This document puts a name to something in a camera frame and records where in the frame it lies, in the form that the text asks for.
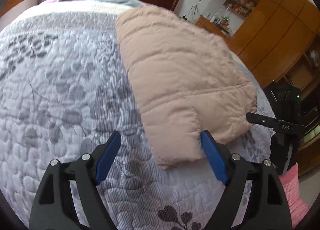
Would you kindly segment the pink sleeved right forearm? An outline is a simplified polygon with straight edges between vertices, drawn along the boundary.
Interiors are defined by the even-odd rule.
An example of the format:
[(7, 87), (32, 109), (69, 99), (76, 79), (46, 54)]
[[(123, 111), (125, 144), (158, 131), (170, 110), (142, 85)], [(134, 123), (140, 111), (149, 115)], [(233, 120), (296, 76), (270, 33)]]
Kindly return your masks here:
[(300, 197), (298, 163), (285, 175), (279, 176), (290, 209), (292, 227), (295, 228), (309, 211), (308, 205)]

